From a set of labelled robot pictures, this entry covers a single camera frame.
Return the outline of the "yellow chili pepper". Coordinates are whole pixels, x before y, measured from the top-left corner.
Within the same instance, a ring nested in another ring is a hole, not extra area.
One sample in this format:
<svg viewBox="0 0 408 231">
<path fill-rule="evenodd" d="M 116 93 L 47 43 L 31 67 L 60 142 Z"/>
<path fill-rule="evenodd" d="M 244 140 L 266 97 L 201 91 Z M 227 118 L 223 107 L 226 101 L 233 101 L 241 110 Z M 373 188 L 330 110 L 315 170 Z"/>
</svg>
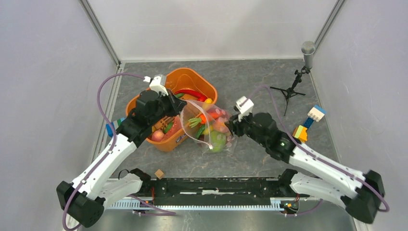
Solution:
<svg viewBox="0 0 408 231">
<path fill-rule="evenodd" d="M 213 100 L 211 98 L 207 98 L 202 105 L 204 111 L 208 111 L 212 107 Z"/>
</svg>

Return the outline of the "orange carrot green top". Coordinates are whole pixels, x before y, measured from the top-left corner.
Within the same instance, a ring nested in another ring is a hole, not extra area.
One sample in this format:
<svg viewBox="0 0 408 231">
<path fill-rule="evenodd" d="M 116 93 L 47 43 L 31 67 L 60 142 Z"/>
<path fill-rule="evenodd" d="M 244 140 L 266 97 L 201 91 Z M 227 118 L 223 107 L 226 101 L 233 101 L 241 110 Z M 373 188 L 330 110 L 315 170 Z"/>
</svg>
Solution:
<svg viewBox="0 0 408 231">
<path fill-rule="evenodd" d="M 203 125 L 203 124 L 206 124 L 207 122 L 209 123 L 215 122 L 221 116 L 224 116 L 224 114 L 221 112 L 210 112 L 206 114 L 200 114 L 198 117 L 189 119 L 188 125 L 191 128 L 193 128 L 199 124 Z"/>
</svg>

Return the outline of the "peach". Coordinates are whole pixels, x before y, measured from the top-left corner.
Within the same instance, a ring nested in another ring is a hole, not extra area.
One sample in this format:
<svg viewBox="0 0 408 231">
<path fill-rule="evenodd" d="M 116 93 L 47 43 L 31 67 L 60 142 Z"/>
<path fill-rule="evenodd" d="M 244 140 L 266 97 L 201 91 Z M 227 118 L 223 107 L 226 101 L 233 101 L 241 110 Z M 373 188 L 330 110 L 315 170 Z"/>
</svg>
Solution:
<svg viewBox="0 0 408 231">
<path fill-rule="evenodd" d="M 165 133 L 161 129 L 158 129 L 152 133 L 151 140 L 154 142 L 160 142 L 161 140 L 163 140 L 164 136 Z"/>
</svg>

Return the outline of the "orange yellow toy block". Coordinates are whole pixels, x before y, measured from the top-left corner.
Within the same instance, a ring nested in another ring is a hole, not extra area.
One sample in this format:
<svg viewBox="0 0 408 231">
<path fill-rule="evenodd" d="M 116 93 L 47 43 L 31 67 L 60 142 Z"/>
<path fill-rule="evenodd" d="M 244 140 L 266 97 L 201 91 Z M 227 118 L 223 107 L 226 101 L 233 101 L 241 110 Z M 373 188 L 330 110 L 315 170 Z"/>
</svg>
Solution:
<svg viewBox="0 0 408 231">
<path fill-rule="evenodd" d="M 306 142 L 308 139 L 307 130 L 311 127 L 313 123 L 314 119 L 310 117 L 307 118 L 302 125 L 299 125 L 294 129 L 293 137 L 298 139 L 300 142 Z"/>
</svg>

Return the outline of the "green round fruit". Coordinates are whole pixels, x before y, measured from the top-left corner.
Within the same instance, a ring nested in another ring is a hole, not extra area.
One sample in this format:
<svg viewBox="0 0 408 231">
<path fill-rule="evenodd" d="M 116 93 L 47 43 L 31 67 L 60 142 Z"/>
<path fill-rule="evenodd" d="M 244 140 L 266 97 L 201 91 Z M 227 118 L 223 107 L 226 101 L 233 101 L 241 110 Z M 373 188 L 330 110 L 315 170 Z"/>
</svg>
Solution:
<svg viewBox="0 0 408 231">
<path fill-rule="evenodd" d="M 227 143 L 227 137 L 225 133 L 215 130 L 210 132 L 209 138 L 212 145 L 212 149 L 210 149 L 209 151 L 212 153 L 221 152 Z"/>
</svg>

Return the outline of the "red chili pepper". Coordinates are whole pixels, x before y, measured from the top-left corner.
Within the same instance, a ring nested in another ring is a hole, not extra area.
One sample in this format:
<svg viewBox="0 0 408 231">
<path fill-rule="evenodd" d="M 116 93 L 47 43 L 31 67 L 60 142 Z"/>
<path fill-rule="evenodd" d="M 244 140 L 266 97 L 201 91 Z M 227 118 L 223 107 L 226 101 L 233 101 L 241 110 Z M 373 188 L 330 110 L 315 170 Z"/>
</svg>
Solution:
<svg viewBox="0 0 408 231">
<path fill-rule="evenodd" d="M 190 96 L 196 97 L 196 100 L 200 102 L 205 102 L 208 99 L 208 97 L 204 94 L 190 89 L 181 89 L 176 91 L 175 95 L 179 94 L 188 94 Z"/>
</svg>

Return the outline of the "watermelon slice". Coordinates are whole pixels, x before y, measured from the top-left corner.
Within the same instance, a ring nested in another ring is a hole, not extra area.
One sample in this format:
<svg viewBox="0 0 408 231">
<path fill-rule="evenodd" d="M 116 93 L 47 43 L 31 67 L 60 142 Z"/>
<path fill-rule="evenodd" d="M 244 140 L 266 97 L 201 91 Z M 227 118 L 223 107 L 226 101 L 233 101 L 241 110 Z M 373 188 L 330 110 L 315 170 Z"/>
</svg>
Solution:
<svg viewBox="0 0 408 231">
<path fill-rule="evenodd" d="M 166 141 L 170 139 L 173 135 L 175 135 L 179 130 L 181 129 L 181 124 L 177 120 L 174 120 L 171 122 L 166 128 L 165 128 L 165 135 L 162 139 L 162 141 Z"/>
</svg>

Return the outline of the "microphone on tripod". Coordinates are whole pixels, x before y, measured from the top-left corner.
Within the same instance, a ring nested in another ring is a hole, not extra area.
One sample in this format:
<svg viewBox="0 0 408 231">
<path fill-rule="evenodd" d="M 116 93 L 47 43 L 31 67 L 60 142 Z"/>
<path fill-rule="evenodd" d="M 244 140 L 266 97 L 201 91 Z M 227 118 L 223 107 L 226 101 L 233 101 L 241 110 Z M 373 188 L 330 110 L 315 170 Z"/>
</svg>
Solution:
<svg viewBox="0 0 408 231">
<path fill-rule="evenodd" d="M 314 53 L 316 51 L 316 45 L 314 42 L 312 41 L 305 41 L 302 44 L 301 47 L 301 52 L 303 54 L 303 59 L 304 59 L 304 66 L 301 68 L 301 70 L 295 70 L 294 74 L 295 74 L 295 79 L 292 83 L 292 85 L 287 88 L 287 89 L 282 89 L 282 88 L 276 88 L 276 87 L 270 87 L 273 90 L 279 90 L 286 101 L 286 106 L 285 106 L 285 110 L 284 110 L 284 115 L 286 115 L 287 112 L 287 108 L 289 105 L 289 99 L 293 96 L 296 95 L 302 95 L 305 96 L 304 93 L 300 93 L 300 92 L 296 92 L 294 89 L 295 87 L 302 82 L 302 76 L 305 74 L 309 74 L 312 67 L 313 67 L 313 59 L 314 59 Z"/>
</svg>

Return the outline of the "white blue toy block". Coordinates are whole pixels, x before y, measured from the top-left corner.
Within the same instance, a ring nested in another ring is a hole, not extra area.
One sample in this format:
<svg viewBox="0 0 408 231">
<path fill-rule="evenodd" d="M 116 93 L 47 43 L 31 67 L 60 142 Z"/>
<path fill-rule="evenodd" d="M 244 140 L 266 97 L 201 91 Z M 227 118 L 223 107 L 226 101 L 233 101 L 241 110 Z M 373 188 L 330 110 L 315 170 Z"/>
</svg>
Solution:
<svg viewBox="0 0 408 231">
<path fill-rule="evenodd" d="M 314 121 L 319 122 L 326 115 L 326 111 L 320 106 L 314 105 L 314 107 L 307 113 L 307 115 Z"/>
</svg>

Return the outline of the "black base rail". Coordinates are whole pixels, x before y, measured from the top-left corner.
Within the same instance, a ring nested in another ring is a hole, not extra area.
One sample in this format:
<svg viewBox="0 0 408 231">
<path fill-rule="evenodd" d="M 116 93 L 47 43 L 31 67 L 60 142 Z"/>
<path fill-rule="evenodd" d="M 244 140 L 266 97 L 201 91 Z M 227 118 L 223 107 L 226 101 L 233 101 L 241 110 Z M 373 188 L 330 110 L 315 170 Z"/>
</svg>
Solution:
<svg viewBox="0 0 408 231">
<path fill-rule="evenodd" d="M 269 205 L 271 198 L 297 198 L 279 178 L 163 178 L 142 184 L 134 196 L 153 205 L 246 206 Z"/>
</svg>

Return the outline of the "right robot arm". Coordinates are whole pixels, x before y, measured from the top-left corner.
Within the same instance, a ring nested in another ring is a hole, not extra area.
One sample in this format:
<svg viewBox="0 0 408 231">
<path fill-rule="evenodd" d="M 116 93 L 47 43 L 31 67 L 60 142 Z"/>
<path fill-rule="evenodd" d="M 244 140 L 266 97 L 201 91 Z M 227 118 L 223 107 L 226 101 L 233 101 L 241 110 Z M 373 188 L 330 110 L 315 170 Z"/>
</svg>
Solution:
<svg viewBox="0 0 408 231">
<path fill-rule="evenodd" d="M 315 177 L 293 169 L 285 170 L 278 183 L 283 196 L 307 194 L 343 208 L 353 218 L 372 224 L 384 202 L 385 189 L 381 175 L 364 173 L 319 154 L 305 143 L 278 129 L 269 113 L 234 115 L 226 122 L 236 136 L 248 136 L 265 148 L 272 158 L 302 168 Z"/>
</svg>

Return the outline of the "clear zip top bag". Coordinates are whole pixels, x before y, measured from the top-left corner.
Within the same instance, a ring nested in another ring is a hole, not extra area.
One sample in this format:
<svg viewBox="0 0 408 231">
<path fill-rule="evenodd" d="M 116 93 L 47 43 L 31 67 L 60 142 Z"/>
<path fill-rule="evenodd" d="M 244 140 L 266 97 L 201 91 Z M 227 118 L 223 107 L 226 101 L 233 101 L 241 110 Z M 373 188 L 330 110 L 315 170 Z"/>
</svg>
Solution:
<svg viewBox="0 0 408 231">
<path fill-rule="evenodd" d="M 202 108 L 203 102 L 196 100 L 187 100 L 188 104 L 180 113 L 181 127 L 188 137 L 193 139 L 193 141 L 198 144 L 203 153 L 211 153 L 209 150 L 212 149 L 209 134 L 211 131 L 218 131 L 225 133 L 227 137 L 227 143 L 221 152 L 232 153 L 235 151 L 237 138 L 229 131 L 226 126 L 226 122 L 231 117 L 231 114 L 212 104 L 212 107 L 208 111 L 204 111 Z M 218 118 L 215 122 L 207 122 L 206 124 L 199 124 L 193 128 L 188 125 L 188 120 L 191 118 L 198 117 L 200 114 L 206 114 L 210 112 L 221 112 L 224 115 Z"/>
</svg>

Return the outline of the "small wooden cube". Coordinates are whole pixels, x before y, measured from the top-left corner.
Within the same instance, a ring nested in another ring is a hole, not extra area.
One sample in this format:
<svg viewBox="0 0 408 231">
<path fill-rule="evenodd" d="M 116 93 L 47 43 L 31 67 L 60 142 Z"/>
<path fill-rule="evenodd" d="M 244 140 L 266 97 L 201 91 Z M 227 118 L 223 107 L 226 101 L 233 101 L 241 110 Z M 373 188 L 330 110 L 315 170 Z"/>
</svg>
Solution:
<svg viewBox="0 0 408 231">
<path fill-rule="evenodd" d="M 160 169 L 156 170 L 155 173 L 154 173 L 154 175 L 155 175 L 159 180 L 161 180 L 161 179 L 164 178 L 164 176 L 165 176 L 164 172 L 163 172 L 162 170 L 160 170 Z"/>
</svg>

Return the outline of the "blue green white block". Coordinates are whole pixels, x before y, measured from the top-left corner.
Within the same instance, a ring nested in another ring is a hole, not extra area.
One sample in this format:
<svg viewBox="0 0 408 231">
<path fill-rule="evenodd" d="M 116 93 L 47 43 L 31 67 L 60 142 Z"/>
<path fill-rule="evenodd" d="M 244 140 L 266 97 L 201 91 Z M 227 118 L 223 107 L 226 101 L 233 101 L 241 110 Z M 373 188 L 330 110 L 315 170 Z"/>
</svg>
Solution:
<svg viewBox="0 0 408 231">
<path fill-rule="evenodd" d="M 106 131 L 109 137 L 113 137 L 113 135 L 116 133 L 116 129 L 121 125 L 121 123 L 125 120 L 125 117 L 122 117 L 120 119 L 114 120 L 109 124 L 106 124 Z"/>
</svg>

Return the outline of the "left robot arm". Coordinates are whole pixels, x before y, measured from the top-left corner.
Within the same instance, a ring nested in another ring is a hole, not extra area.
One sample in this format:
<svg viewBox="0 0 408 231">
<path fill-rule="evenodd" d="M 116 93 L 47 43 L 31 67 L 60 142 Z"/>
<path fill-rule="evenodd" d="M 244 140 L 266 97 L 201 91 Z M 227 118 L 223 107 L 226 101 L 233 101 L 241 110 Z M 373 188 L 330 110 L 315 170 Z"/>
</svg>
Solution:
<svg viewBox="0 0 408 231">
<path fill-rule="evenodd" d="M 152 127 L 164 117 L 174 117 L 187 105 L 171 91 L 158 93 L 143 91 L 136 106 L 116 129 L 102 153 L 70 183 L 62 181 L 57 186 L 57 196 L 63 209 L 63 227 L 69 230 L 66 217 L 70 216 L 88 228 L 94 225 L 103 212 L 124 197 L 137 193 L 146 196 L 151 183 L 135 173 L 107 184 L 118 166 L 152 133 Z"/>
</svg>

